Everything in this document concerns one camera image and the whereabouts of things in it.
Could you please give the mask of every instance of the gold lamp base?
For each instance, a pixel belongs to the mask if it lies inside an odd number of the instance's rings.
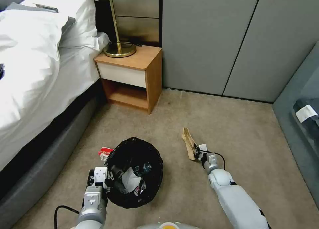
[[[134,54],[136,52],[136,46],[133,43],[122,41],[119,50],[117,44],[110,43],[104,47],[103,52],[106,56],[109,57],[123,58]]]

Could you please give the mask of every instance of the gray cabinet door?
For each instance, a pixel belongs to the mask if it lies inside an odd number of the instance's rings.
[[[319,40],[318,0],[259,0],[224,95],[273,102]]]
[[[163,0],[164,87],[222,94],[257,0]]]

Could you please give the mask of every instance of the trash can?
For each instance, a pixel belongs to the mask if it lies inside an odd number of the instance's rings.
[[[107,198],[123,208],[153,200],[163,179],[163,160],[150,143],[136,137],[122,141],[108,156]]]

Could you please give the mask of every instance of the black garbage bag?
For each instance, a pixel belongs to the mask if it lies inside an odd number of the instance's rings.
[[[163,178],[163,160],[157,149],[150,143],[136,137],[122,141],[108,156],[105,165],[112,172],[107,179],[110,191],[108,199],[123,208],[143,206],[155,197]],[[139,186],[127,192],[122,176],[129,169],[141,177]]]

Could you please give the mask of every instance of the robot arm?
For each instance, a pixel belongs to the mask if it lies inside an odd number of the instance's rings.
[[[271,229],[264,214],[245,190],[236,185],[229,172],[218,168],[214,153],[206,154],[203,163],[208,181],[220,205],[235,229]]]
[[[214,153],[202,153],[202,163],[208,174],[211,188],[218,196],[220,205],[235,229],[271,229],[264,214],[245,192],[236,185],[229,172],[219,168],[217,156]],[[107,178],[107,167],[96,167],[92,186],[88,186],[83,200],[83,207],[78,218],[75,229],[102,229],[106,219],[107,198],[105,180]],[[144,226],[143,229],[158,228],[155,226]],[[191,226],[180,224],[175,228],[189,229]]]
[[[94,183],[86,188],[83,207],[75,229],[103,229],[107,206],[107,198],[104,193],[107,167],[95,167],[93,178]]]

